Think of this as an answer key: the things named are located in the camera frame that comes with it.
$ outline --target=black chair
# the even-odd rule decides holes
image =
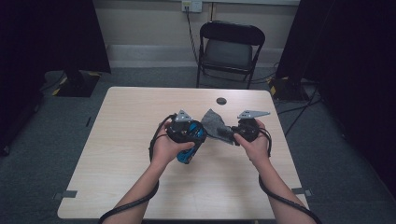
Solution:
[[[200,41],[196,88],[200,86],[201,70],[205,74],[205,69],[245,75],[243,81],[248,77],[247,89],[250,88],[265,41],[265,35],[259,28],[227,21],[210,21],[201,27]],[[253,56],[254,46],[257,49]]]

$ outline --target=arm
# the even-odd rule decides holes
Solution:
[[[169,122],[165,123],[157,136],[166,134],[165,127]],[[168,135],[164,135],[157,139],[154,145],[154,154],[151,164],[143,173],[131,189],[117,203],[116,207],[134,202],[148,195],[157,184],[160,176],[163,174],[167,164],[172,161],[178,152],[193,147],[194,143],[175,143]],[[137,207],[133,207],[124,212],[118,213],[105,220],[104,223],[141,223],[149,202],[142,203]]]
[[[262,122],[259,120],[257,120],[257,122],[261,128],[265,128]],[[271,164],[267,155],[268,140],[262,133],[260,133],[259,137],[251,143],[249,143],[237,133],[234,135],[234,138],[245,149],[247,156],[250,158],[257,171],[259,171],[260,177],[262,178],[262,182],[264,183],[265,187],[267,187],[274,194],[304,206],[304,204],[283,182]],[[289,205],[281,203],[271,197],[269,197],[269,201],[274,211],[277,223],[315,223],[314,219],[312,219],[310,216],[296,210]]]

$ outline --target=black cord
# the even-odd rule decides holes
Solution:
[[[264,128],[259,128],[260,133],[264,134],[264,136],[268,139],[268,157],[271,157],[271,149],[272,149],[272,138],[271,134]]]
[[[298,108],[294,108],[294,109],[290,109],[290,110],[287,110],[287,111],[282,111],[282,112],[277,113],[277,114],[279,115],[279,114],[283,114],[283,113],[290,112],[290,111],[293,111],[293,110],[302,109],[302,111],[300,112],[300,114],[297,116],[297,118],[294,120],[294,122],[289,126],[288,130],[285,132],[285,136],[287,136],[287,135],[289,134],[291,128],[294,126],[294,124],[297,122],[297,120],[300,118],[300,116],[304,113],[304,111],[305,111],[309,106],[313,105],[312,100],[314,99],[315,93],[317,92],[317,90],[318,90],[318,86],[315,87],[314,93],[312,93],[311,99],[309,99],[309,102],[308,102],[306,105],[301,106],[301,107],[298,107]]]
[[[259,176],[259,184],[260,187],[262,188],[262,191],[264,191],[268,196],[270,196],[271,198],[278,200],[282,203],[285,203],[301,212],[306,213],[307,215],[309,215],[310,217],[312,217],[312,219],[315,220],[316,223],[321,224],[320,219],[310,210],[306,209],[304,206],[299,205],[298,203],[295,203],[291,200],[285,199],[277,194],[274,194],[271,190],[269,190],[267,187],[265,187],[264,183],[262,182],[262,177]]]
[[[166,119],[164,119],[163,122],[161,122],[161,124],[159,125],[157,131],[155,132],[154,136],[152,137],[152,140],[150,141],[149,148],[148,148],[148,156],[149,156],[149,160],[150,161],[152,160],[152,155],[153,155],[153,149],[154,149],[155,141],[157,141],[158,138],[166,135],[166,134],[162,134],[162,135],[157,136],[158,133],[161,130],[161,127],[165,124],[165,122],[167,120],[169,120],[170,118],[173,118],[174,116],[175,115],[169,115],[168,117],[166,117]],[[98,223],[102,224],[105,221],[105,219],[108,218],[108,217],[114,216],[114,215],[116,215],[116,214],[118,214],[120,212],[123,212],[123,211],[128,210],[128,209],[133,208],[133,207],[136,207],[139,204],[148,202],[157,193],[159,186],[160,186],[160,181],[157,182],[157,184],[154,186],[154,189],[148,195],[146,195],[145,197],[143,197],[143,198],[141,198],[139,200],[136,200],[136,201],[134,201],[132,203],[127,203],[127,204],[122,205],[120,207],[113,208],[110,211],[104,213],[99,218]]]
[[[293,108],[293,109],[288,109],[288,110],[281,111],[281,112],[279,112],[277,114],[281,115],[281,114],[288,113],[288,112],[291,112],[291,111],[294,111],[294,110],[303,109],[305,107],[308,107],[308,106],[311,106],[311,105],[315,105],[315,104],[317,104],[319,102],[321,102],[321,97],[320,97],[320,99],[316,100],[314,103],[312,103],[310,105],[302,105],[302,106],[299,106],[299,107],[296,107],[296,108]]]
[[[252,79],[250,83],[251,83],[251,84],[268,83],[268,79],[267,79],[267,78],[268,78],[268,77],[271,77],[271,76],[273,76],[273,75],[276,74],[276,70],[277,70],[276,65],[277,65],[277,64],[279,64],[279,63],[274,63],[274,65],[273,65],[273,68],[274,68],[274,72],[273,72],[273,73],[271,73],[270,75],[268,75],[268,76],[266,76],[266,77],[261,77],[261,78],[257,78],[257,79]]]
[[[244,80],[231,79],[231,78],[227,78],[227,77],[215,77],[215,76],[212,76],[212,75],[208,74],[208,73],[205,72],[203,69],[202,69],[201,71],[204,73],[204,75],[206,75],[206,76],[208,76],[208,77],[217,78],[217,79],[221,79],[221,80],[225,80],[225,81],[238,82],[238,83],[248,83],[246,80],[244,81]],[[270,74],[270,75],[268,75],[268,76],[265,76],[265,77],[260,77],[260,78],[252,79],[252,80],[250,81],[250,83],[251,83],[251,84],[267,83],[266,80],[265,80],[265,81],[260,81],[260,80],[267,79],[268,77],[273,76],[275,73],[276,73],[276,72],[274,72],[274,73],[272,73],[272,74]]]
[[[190,9],[188,7],[184,7],[184,9],[186,10],[186,14],[187,14],[187,22],[189,23],[190,42],[191,42],[191,46],[192,46],[192,52],[194,54],[195,62],[198,64],[198,58],[197,58],[197,53],[196,53],[195,43],[194,43],[194,37],[193,37],[192,31],[191,31]]]
[[[62,75],[56,81],[54,81],[52,84],[50,84],[47,87],[43,87],[43,89],[41,89],[40,91],[46,91],[47,89],[53,87],[56,83],[58,83],[62,79],[63,76],[64,76],[64,71],[62,72]]]
[[[213,7],[214,7],[215,3],[212,2],[212,8],[210,10],[210,20],[213,21]]]

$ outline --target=power outlet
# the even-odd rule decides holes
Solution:
[[[202,1],[181,1],[181,11],[202,12]]]
[[[181,1],[181,11],[187,11],[186,9],[189,10],[189,12],[192,12],[192,1]]]

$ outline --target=table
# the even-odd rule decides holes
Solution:
[[[223,97],[226,105],[216,100]],[[110,210],[149,166],[149,141],[158,124],[179,109],[201,120],[208,109],[226,125],[244,110],[260,117],[273,137],[272,163],[290,188],[301,183],[268,91],[113,87],[106,94],[67,190],[60,218],[99,218]],[[303,194],[298,195],[305,205]],[[268,198],[242,147],[211,138],[190,164],[171,161],[150,200],[147,219],[269,219]]]

